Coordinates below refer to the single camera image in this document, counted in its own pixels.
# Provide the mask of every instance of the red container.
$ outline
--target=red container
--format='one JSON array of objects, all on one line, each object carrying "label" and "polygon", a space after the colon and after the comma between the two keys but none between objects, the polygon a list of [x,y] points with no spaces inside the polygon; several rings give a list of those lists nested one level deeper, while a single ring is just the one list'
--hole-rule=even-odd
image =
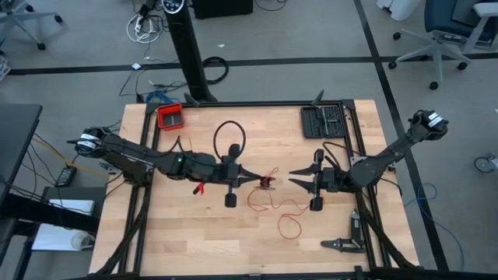
[{"label": "red container", "polygon": [[184,126],[184,114],[180,103],[165,105],[157,108],[157,124],[164,131]]}]

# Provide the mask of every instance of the yellow cable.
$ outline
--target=yellow cable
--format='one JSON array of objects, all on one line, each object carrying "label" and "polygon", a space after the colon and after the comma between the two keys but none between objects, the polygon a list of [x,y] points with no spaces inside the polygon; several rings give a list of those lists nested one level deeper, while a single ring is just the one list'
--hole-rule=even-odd
[{"label": "yellow cable", "polygon": [[33,140],[34,140],[35,142],[38,142],[38,144],[42,145],[43,147],[45,147],[45,148],[49,149],[49,150],[50,150],[51,152],[53,152],[53,153],[54,153],[54,154],[55,154],[58,158],[62,159],[62,161],[64,161],[64,162],[65,162],[65,164],[67,164],[67,165],[69,165],[69,166],[76,167],[76,168],[78,168],[78,169],[80,169],[80,170],[83,170],[83,171],[86,171],[86,172],[94,173],[94,174],[99,175],[99,176],[101,176],[101,177],[104,177],[104,178],[106,178],[106,179],[109,179],[109,176],[108,176],[108,175],[106,175],[106,174],[104,174],[104,173],[101,173],[101,172],[99,172],[99,171],[95,171],[95,170],[91,170],[91,169],[88,169],[88,168],[86,168],[86,167],[79,166],[79,165],[76,165],[76,164],[74,164],[74,163],[70,162],[70,161],[69,161],[69,160],[67,160],[64,156],[62,156],[61,154],[59,154],[56,150],[54,150],[52,147],[50,147],[49,145],[45,144],[45,143],[44,143],[44,142],[42,142],[41,140],[36,139],[36,138],[34,138],[34,137],[33,137]]}]

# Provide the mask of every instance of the chair base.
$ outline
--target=chair base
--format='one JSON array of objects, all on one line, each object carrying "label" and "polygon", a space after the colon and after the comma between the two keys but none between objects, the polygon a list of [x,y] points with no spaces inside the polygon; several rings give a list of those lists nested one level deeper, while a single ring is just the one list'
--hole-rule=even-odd
[{"label": "chair base", "polygon": [[[459,54],[453,50],[451,50],[447,45],[434,40],[434,39],[428,39],[425,38],[421,35],[418,35],[417,33],[413,33],[408,30],[402,30],[403,34],[410,35],[411,37],[416,38],[419,41],[422,41],[423,43],[427,44],[425,47],[421,47],[420,49],[416,51],[412,51],[408,54],[405,54],[399,58],[396,58],[396,60],[392,63],[389,64],[389,68],[393,69],[396,68],[396,63],[408,60],[410,58],[418,57],[418,56],[432,56],[433,57],[433,64],[434,68],[436,69],[436,75],[437,75],[437,81],[436,82],[431,82],[431,89],[437,89],[439,87],[439,83],[443,82],[443,54],[456,59],[458,61],[462,61],[462,63],[458,66],[458,69],[464,70],[467,65],[471,64],[472,60],[469,58],[465,57],[463,54]],[[395,34],[395,40],[399,39],[400,36],[399,33]]]},{"label": "chair base", "polygon": [[45,49],[45,45],[26,28],[24,22],[31,19],[41,19],[47,16],[53,16],[56,22],[62,23],[62,18],[56,12],[29,11],[33,11],[33,7],[31,5],[28,5],[25,1],[22,1],[15,7],[12,7],[12,9],[0,12],[0,23],[3,23],[3,26],[0,29],[0,46],[3,45],[9,34],[12,32],[12,28],[14,28],[14,26],[17,26],[22,31],[24,31],[24,33],[26,33],[32,40],[37,42],[38,49]]}]

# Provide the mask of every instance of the floor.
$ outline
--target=floor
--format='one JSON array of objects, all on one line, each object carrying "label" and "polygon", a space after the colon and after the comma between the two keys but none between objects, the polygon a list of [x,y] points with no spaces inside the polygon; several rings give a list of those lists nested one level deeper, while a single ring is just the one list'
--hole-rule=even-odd
[{"label": "floor", "polygon": [[[277,6],[272,0],[260,2],[271,8]],[[400,63],[395,70],[387,66],[389,57],[419,46],[408,37],[393,41],[391,35],[401,28],[424,33],[423,3],[410,18],[398,23],[376,7],[374,0],[304,2],[289,0],[278,12],[255,6],[248,16],[194,20],[202,57],[221,56],[236,62],[226,80],[211,86],[212,93],[222,101],[312,100],[324,89],[326,99],[376,100],[388,142],[399,133],[392,117],[396,112],[407,128],[406,120],[417,110],[436,110],[450,120],[448,135],[412,149],[422,182],[437,186],[438,197],[429,202],[430,210],[434,219],[459,239],[466,271],[498,273],[494,265],[498,258],[498,173],[479,173],[473,166],[476,156],[498,152],[498,130],[493,125],[498,121],[498,63],[492,59],[496,55],[475,59],[464,72],[455,69],[458,62],[445,61],[445,81],[434,92],[428,89],[434,79],[430,61]],[[12,73],[18,75],[8,75],[0,82],[0,102],[43,105],[37,133],[72,158],[75,152],[66,140],[78,137],[89,126],[113,124],[121,118],[124,105],[134,103],[132,96],[118,97],[130,75],[129,65],[151,63],[144,56],[161,61],[177,57],[167,33],[148,51],[146,44],[128,39],[125,25],[134,15],[131,0],[87,0],[84,5],[76,0],[33,0],[30,4],[40,12],[57,11],[64,24],[60,26],[52,18],[29,22],[28,28],[47,45],[46,51],[37,50],[25,34],[12,33],[2,50],[15,70]],[[358,11],[366,15],[363,25]],[[367,41],[365,23],[373,41]],[[215,77],[221,71],[209,68],[206,75]],[[379,79],[383,73],[386,79]],[[139,91],[151,89],[149,80],[169,83],[183,80],[183,75],[178,69],[147,71],[139,81]],[[132,79],[123,93],[134,92]],[[171,96],[183,99],[182,93]],[[388,103],[391,94],[394,102]],[[36,147],[57,176],[62,163]],[[42,164],[35,161],[37,172],[48,176]],[[81,158],[77,163],[99,168],[95,160]],[[398,182],[406,202],[415,197],[418,187],[413,186],[413,172],[413,166],[409,171],[404,162],[398,164]],[[48,185],[39,182],[37,193]],[[74,184],[100,187],[104,183],[105,179],[98,176],[78,173]],[[16,184],[33,190],[33,174],[21,168]],[[433,191],[427,188],[426,194],[430,197]],[[406,213],[421,265],[436,268],[420,211],[412,204]],[[458,245],[444,229],[438,228],[437,233],[449,268],[459,270]],[[0,277],[12,277],[22,245],[20,237],[11,242]],[[82,277],[90,258],[90,252],[36,252],[25,279]]]}]

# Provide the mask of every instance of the desk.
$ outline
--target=desk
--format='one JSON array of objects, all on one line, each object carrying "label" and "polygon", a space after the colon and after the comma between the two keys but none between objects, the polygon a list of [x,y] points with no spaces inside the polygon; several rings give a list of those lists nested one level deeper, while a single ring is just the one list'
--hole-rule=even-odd
[{"label": "desk", "polygon": [[[377,154],[386,147],[386,142],[375,103],[356,100],[354,104],[366,152]],[[141,104],[126,106],[121,137],[140,142],[145,110],[146,106]],[[346,120],[350,122],[348,112]],[[300,106],[186,108],[184,118],[185,128],[160,132],[158,150],[168,150],[179,135],[185,149],[214,154],[212,136],[215,129],[224,121],[237,121],[247,133],[247,144],[238,162],[256,173],[268,173],[277,166],[279,172],[274,175],[277,180],[273,184],[276,191],[272,192],[274,202],[279,204],[285,199],[293,199],[301,207],[308,205],[310,195],[288,181],[289,171],[308,167],[323,140],[303,138]],[[155,123],[153,117],[149,126],[149,147]],[[351,139],[354,139],[352,125],[348,127]],[[343,139],[333,142],[345,144]],[[228,125],[218,135],[218,149],[226,153],[233,143],[241,143],[240,131]],[[353,149],[357,150],[357,145],[353,144]],[[341,166],[347,168],[345,150],[336,147],[331,150]],[[395,175],[386,172],[384,178],[395,180]],[[121,182],[116,180],[109,189]],[[295,205],[285,203],[279,210],[254,212],[246,201],[254,184],[248,183],[237,190],[237,207],[228,209],[223,204],[226,186],[208,184],[203,196],[192,194],[195,187],[195,183],[187,180],[172,181],[159,172],[154,173],[140,275],[320,273],[353,271],[355,265],[368,269],[365,254],[340,253],[320,246],[322,240],[349,237],[349,217],[356,207],[353,194],[322,191],[323,211],[307,211],[297,217],[303,227],[301,236],[284,240],[276,223],[282,213],[295,213]],[[131,191],[130,186],[124,185],[105,201],[90,272],[101,268],[121,241]],[[377,201],[386,234],[409,261],[418,264],[396,186],[381,181]],[[269,206],[268,195],[258,192],[252,203]],[[285,221],[282,231],[292,236],[298,229],[295,223]],[[377,238],[371,231],[370,235],[379,264]],[[128,271],[132,269],[135,247],[136,241],[130,246]]]},{"label": "desk", "polygon": [[[38,118],[41,105],[0,104],[0,178],[12,183],[28,149]],[[0,205],[9,193],[10,187],[0,182]],[[15,232],[17,219],[0,219],[0,240],[10,240]],[[9,247],[9,242],[0,243],[0,264]]]}]

